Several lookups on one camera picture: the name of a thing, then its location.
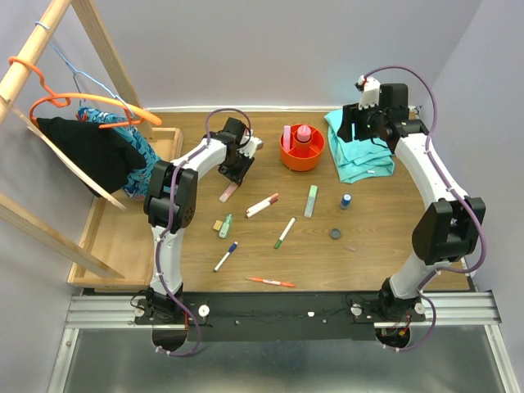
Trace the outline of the orange cap highlighter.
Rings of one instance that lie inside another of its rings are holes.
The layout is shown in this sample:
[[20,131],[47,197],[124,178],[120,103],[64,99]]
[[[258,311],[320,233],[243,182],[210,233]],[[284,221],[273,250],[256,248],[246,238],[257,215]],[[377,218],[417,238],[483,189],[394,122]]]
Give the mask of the orange cap highlighter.
[[226,190],[220,195],[219,201],[225,203],[233,195],[233,193],[238,189],[238,185],[235,182],[231,182]]

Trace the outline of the green highlighter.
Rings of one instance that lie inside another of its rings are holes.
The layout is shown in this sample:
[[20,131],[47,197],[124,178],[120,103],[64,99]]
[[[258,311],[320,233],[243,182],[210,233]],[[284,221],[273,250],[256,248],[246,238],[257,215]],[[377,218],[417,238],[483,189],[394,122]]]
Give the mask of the green highlighter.
[[312,184],[309,188],[307,201],[305,204],[305,212],[304,212],[305,218],[310,219],[312,217],[317,194],[318,194],[318,186]]

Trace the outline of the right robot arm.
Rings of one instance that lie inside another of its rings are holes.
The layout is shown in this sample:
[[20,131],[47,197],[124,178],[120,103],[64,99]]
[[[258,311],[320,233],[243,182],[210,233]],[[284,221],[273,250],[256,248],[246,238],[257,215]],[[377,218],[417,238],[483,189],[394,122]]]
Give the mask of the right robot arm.
[[414,308],[438,273],[474,251],[486,205],[470,197],[432,151],[427,126],[410,116],[406,84],[381,84],[368,76],[356,88],[361,98],[344,106],[338,136],[345,142],[380,140],[404,164],[425,207],[410,257],[378,293],[378,314],[393,321]]

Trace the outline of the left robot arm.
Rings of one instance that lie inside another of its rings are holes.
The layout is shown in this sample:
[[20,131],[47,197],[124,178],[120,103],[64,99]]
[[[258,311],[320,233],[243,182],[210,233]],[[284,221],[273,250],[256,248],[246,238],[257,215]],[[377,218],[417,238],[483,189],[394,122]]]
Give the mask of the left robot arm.
[[200,143],[186,155],[154,165],[144,213],[151,225],[155,266],[145,299],[137,306],[146,320],[173,323],[185,311],[181,254],[185,229],[197,209],[199,180],[216,168],[241,185],[261,143],[249,121],[229,117],[220,131],[206,130]]

